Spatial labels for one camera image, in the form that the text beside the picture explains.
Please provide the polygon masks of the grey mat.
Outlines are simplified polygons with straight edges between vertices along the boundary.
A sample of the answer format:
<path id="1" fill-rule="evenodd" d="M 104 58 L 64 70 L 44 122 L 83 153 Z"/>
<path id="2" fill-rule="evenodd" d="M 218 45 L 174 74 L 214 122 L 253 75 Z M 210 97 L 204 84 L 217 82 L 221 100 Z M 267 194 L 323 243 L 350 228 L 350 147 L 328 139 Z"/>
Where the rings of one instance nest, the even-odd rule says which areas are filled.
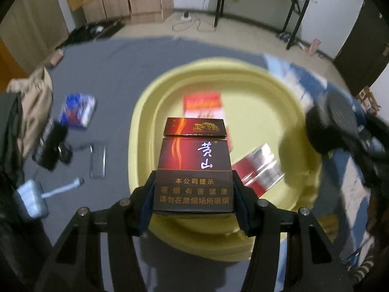
<path id="1" fill-rule="evenodd" d="M 92 94 L 97 110 L 87 130 L 72 130 L 70 144 L 102 141 L 107 146 L 106 176 L 90 177 L 88 150 L 76 152 L 69 165 L 47 171 L 26 160 L 24 173 L 49 190 L 84 179 L 79 189 L 47 202 L 43 227 L 55 243 L 77 209 L 111 207 L 130 195 L 128 144 L 134 106 L 145 88 L 159 75 L 205 57 L 231 57 L 264 67 L 260 55 L 190 40 L 173 38 L 117 39 L 65 48 L 61 62 L 49 74 L 53 83 L 52 116 L 57 117 L 67 94 Z M 239 291 L 248 262 L 225 263 L 188 255 L 151 233 L 134 239 L 141 272 L 149 291 Z"/>

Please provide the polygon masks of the blue snack packet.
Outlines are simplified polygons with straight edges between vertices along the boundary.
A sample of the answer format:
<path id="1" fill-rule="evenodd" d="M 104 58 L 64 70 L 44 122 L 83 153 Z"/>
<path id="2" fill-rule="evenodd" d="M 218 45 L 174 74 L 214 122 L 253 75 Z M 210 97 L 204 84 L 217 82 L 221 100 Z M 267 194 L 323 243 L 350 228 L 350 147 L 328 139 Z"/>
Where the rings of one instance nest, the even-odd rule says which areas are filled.
<path id="1" fill-rule="evenodd" d="M 72 93 L 65 97 L 58 122 L 70 128 L 88 128 L 97 107 L 97 100 L 90 94 Z"/>

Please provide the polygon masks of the beige cloth bag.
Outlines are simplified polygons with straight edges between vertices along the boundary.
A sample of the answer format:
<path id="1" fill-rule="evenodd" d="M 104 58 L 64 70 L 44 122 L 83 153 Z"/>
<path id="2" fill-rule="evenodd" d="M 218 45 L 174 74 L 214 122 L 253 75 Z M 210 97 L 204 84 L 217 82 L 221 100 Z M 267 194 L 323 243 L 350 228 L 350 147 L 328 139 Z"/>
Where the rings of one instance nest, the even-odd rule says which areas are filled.
<path id="1" fill-rule="evenodd" d="M 52 79 L 47 69 L 41 66 L 28 78 L 12 79 L 7 92 L 21 97 L 22 121 L 17 143 L 25 160 L 49 120 L 53 103 Z"/>

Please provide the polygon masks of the dark brown door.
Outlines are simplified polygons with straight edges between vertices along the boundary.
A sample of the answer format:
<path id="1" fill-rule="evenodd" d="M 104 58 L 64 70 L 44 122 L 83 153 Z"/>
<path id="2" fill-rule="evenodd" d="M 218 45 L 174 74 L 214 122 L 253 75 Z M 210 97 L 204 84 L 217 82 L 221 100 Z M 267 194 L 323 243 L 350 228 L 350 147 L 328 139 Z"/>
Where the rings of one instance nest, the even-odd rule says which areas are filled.
<path id="1" fill-rule="evenodd" d="M 388 24 L 373 0 L 364 0 L 359 16 L 334 65 L 356 96 L 370 87 L 388 65 Z"/>

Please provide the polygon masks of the colourful cardboard box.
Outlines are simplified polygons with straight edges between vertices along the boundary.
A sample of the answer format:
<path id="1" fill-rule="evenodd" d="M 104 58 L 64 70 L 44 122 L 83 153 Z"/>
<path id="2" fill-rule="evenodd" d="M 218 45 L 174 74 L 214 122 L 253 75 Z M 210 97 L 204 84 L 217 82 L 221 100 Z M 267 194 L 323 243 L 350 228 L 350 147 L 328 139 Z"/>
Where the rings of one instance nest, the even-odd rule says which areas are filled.
<path id="1" fill-rule="evenodd" d="M 373 93 L 368 86 L 365 86 L 357 95 L 356 99 L 361 103 L 366 112 L 377 116 L 381 106 L 377 103 Z"/>

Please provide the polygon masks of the silver metal clip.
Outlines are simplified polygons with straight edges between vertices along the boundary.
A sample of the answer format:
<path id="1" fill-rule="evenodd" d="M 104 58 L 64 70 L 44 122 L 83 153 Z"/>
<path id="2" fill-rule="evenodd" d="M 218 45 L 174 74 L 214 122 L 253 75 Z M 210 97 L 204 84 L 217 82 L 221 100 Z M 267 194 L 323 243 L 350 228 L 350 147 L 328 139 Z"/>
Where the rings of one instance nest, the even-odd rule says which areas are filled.
<path id="1" fill-rule="evenodd" d="M 106 177 L 106 144 L 103 142 L 95 142 L 90 146 L 90 177 Z"/>

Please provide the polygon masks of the black case on floor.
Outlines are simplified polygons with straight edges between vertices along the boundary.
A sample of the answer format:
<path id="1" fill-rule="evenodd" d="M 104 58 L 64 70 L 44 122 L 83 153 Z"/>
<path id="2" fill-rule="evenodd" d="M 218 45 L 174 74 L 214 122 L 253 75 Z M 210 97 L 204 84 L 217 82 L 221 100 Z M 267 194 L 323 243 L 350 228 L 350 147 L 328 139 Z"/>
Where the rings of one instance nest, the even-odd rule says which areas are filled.
<path id="1" fill-rule="evenodd" d="M 100 20 L 98 22 L 91 22 L 74 29 L 69 37 L 56 49 L 62 49 L 69 45 L 77 45 L 85 42 L 91 42 L 104 38 L 111 38 L 120 29 L 124 27 L 121 19 L 116 20 Z"/>

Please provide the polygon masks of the blue white checkered rug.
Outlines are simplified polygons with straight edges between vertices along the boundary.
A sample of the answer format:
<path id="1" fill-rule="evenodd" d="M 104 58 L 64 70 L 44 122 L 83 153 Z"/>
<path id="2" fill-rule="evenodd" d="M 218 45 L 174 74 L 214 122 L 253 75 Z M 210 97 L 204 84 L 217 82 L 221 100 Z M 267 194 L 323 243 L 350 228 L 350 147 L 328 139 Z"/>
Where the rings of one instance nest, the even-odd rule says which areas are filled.
<path id="1" fill-rule="evenodd" d="M 323 76 L 273 55 L 263 58 L 268 72 L 292 91 L 305 111 L 329 92 L 339 92 L 351 104 L 358 122 L 363 121 L 360 104 Z M 322 156 L 320 177 L 313 214 L 347 270 L 363 276 L 373 265 L 370 250 L 374 245 L 365 229 L 370 192 L 363 187 L 363 175 L 350 153 L 337 149 Z"/>

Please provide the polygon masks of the red silver cigarette carton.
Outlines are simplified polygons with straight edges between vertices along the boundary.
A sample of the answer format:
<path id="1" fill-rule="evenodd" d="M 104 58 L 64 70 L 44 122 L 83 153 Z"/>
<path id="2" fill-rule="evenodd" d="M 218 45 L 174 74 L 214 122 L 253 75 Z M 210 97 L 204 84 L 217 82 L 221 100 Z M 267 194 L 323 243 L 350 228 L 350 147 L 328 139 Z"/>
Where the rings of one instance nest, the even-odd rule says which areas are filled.
<path id="1" fill-rule="evenodd" d="M 258 197 L 265 194 L 285 176 L 268 144 L 253 150 L 231 168 L 237 171 L 243 185 L 253 189 Z"/>

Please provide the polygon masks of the Double Happiness red carton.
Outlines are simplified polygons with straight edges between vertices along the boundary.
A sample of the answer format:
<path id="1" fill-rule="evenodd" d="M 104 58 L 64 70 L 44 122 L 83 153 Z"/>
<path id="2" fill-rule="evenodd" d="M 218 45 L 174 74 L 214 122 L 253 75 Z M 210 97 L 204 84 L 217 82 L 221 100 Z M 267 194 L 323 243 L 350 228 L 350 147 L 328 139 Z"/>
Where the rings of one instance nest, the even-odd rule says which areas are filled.
<path id="1" fill-rule="evenodd" d="M 183 97 L 184 117 L 201 119 L 222 119 L 226 130 L 229 152 L 233 150 L 228 121 L 220 92 L 200 92 Z"/>

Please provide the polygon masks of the dark Huangshan cigarette box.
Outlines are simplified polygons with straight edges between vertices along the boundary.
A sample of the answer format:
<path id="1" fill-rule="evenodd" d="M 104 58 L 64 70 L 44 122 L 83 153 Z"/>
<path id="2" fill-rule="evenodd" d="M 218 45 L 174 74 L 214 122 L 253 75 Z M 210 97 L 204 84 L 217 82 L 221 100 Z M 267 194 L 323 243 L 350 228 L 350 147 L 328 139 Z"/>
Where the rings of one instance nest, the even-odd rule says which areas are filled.
<path id="1" fill-rule="evenodd" d="M 233 211 L 233 173 L 223 120 L 167 119 L 156 173 L 154 210 L 178 214 Z"/>

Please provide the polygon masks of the pink bag on floor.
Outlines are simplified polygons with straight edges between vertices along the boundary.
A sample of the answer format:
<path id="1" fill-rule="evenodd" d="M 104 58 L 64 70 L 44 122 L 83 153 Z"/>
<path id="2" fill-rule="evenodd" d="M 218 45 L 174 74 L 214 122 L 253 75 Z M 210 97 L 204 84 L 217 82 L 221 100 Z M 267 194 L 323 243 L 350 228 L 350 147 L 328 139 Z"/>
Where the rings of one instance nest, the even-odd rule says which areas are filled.
<path id="1" fill-rule="evenodd" d="M 314 39 L 311 43 L 310 43 L 310 46 L 309 46 L 309 48 L 308 48 L 308 54 L 310 55 L 310 56 L 314 56 L 316 53 L 317 53 L 317 51 L 318 51 L 318 49 L 319 49 L 319 47 L 320 47 L 320 45 L 321 45 L 321 41 L 319 40 L 319 39 Z"/>

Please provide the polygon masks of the black folding table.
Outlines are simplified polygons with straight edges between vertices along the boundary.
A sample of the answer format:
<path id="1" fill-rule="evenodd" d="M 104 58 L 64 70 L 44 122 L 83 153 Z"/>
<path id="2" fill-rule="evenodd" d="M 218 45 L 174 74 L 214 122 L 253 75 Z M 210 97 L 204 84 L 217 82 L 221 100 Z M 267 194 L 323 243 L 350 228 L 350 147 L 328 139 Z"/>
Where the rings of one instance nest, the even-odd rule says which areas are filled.
<path id="1" fill-rule="evenodd" d="M 214 27 L 223 17 L 252 22 L 277 33 L 286 49 L 299 41 L 301 23 L 313 0 L 216 0 Z"/>

